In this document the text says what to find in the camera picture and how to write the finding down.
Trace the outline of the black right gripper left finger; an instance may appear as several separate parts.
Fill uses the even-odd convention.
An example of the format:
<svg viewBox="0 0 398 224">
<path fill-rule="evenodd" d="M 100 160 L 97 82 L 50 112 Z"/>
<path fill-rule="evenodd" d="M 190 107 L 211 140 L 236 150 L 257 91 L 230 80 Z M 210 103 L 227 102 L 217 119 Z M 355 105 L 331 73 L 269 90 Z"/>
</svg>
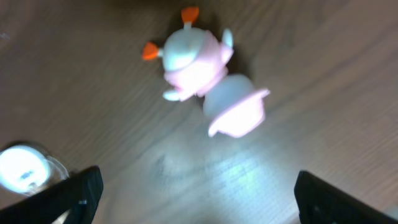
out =
<svg viewBox="0 0 398 224">
<path fill-rule="evenodd" d="M 1 210 L 1 224 L 51 224 L 68 212 L 65 223 L 91 224 L 103 193 L 100 168 L 71 178 Z"/>
</svg>

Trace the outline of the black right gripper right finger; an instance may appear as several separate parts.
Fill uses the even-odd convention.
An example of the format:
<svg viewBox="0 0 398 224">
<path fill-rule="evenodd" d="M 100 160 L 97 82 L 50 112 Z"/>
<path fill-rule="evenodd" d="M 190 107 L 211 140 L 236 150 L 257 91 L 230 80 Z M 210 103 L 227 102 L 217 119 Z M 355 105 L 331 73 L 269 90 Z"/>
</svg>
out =
<svg viewBox="0 0 398 224">
<path fill-rule="evenodd" d="M 301 170 L 294 187 L 301 224 L 397 224 L 397 219 Z"/>
</svg>

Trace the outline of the pink white duck toy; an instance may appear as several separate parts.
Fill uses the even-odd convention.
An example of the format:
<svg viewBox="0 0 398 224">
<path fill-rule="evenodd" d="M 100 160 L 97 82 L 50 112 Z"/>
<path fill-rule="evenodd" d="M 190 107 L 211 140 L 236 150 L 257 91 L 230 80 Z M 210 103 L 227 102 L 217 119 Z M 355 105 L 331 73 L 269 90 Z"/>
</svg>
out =
<svg viewBox="0 0 398 224">
<path fill-rule="evenodd" d="M 181 10 L 183 28 L 173 32 L 163 47 L 147 42 L 144 60 L 162 59 L 164 79 L 172 89 L 163 93 L 168 101 L 185 101 L 193 96 L 204 99 L 203 112 L 210 119 L 208 135 L 222 133 L 240 138 L 266 118 L 263 99 L 269 89 L 256 89 L 243 74 L 228 73 L 233 56 L 233 35 L 223 31 L 221 40 L 209 31 L 194 27 L 199 8 Z"/>
</svg>

